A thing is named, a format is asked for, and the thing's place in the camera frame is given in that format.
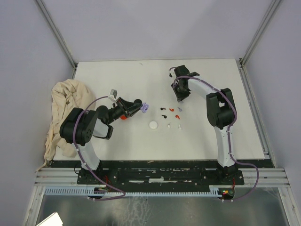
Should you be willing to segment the purple earbud charging case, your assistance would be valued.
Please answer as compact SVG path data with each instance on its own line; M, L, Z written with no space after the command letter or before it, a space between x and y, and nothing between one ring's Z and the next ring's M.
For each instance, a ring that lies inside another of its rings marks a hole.
M142 107L141 107L141 111L142 111L143 113L146 113L147 110L148 110L148 108L149 108L149 105L148 105L147 103L143 103L143 105L142 105Z

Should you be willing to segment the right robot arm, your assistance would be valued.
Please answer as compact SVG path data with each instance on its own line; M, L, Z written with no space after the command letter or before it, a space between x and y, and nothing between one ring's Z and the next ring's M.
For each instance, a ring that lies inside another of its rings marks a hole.
M237 120L237 111L232 91L229 88L218 89L203 80L197 72L190 72L184 65L172 67L175 80L171 87L178 102L186 99L191 92L198 93L206 101L206 115L213 126L218 147L218 167L216 180L227 184L238 171L232 151L231 127Z

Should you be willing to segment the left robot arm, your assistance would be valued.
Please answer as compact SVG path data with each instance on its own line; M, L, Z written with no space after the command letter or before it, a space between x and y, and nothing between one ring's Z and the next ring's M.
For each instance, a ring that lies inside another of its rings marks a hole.
M81 167L88 172L88 179L98 184L103 181L104 172L99 169L100 159L91 143L91 138L110 139L113 133L111 123L122 116L132 117L143 107L140 99L134 102L117 98L112 108L104 105L96 110L73 108L60 126L59 135L66 143L75 147Z

